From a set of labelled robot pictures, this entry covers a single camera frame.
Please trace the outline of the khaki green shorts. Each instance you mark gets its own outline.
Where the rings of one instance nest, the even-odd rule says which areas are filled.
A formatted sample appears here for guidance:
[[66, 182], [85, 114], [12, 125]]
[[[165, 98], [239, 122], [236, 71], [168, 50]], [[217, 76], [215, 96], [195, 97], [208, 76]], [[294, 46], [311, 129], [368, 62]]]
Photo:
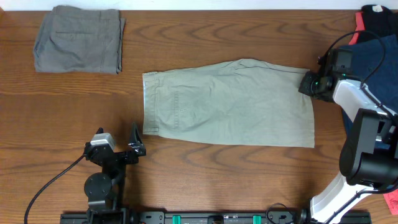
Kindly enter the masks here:
[[222, 145], [315, 145], [306, 69], [240, 59], [143, 74], [143, 132]]

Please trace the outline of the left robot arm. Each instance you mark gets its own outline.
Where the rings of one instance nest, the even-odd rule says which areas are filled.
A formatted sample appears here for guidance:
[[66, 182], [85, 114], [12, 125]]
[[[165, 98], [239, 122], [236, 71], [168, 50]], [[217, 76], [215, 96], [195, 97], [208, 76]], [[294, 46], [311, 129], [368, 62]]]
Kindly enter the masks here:
[[146, 155], [146, 147], [135, 123], [132, 123], [127, 145], [128, 150], [116, 152], [116, 141], [103, 128], [99, 128], [91, 141], [85, 143], [85, 159], [102, 168], [101, 172], [89, 176], [84, 185], [91, 221], [115, 213], [121, 213], [122, 219], [127, 220], [127, 211], [121, 205], [126, 166], [137, 164], [139, 158]]

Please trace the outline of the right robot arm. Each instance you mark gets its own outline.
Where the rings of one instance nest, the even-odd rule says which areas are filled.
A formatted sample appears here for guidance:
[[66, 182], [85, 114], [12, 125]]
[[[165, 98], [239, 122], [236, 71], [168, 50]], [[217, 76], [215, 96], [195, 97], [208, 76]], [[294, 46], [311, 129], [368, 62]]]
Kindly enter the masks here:
[[299, 92], [336, 103], [353, 126], [341, 150], [339, 173], [312, 197], [298, 222], [361, 223], [362, 217], [347, 212], [369, 195], [397, 189], [397, 113], [353, 76], [350, 50], [330, 49], [318, 63], [319, 71], [305, 74]]

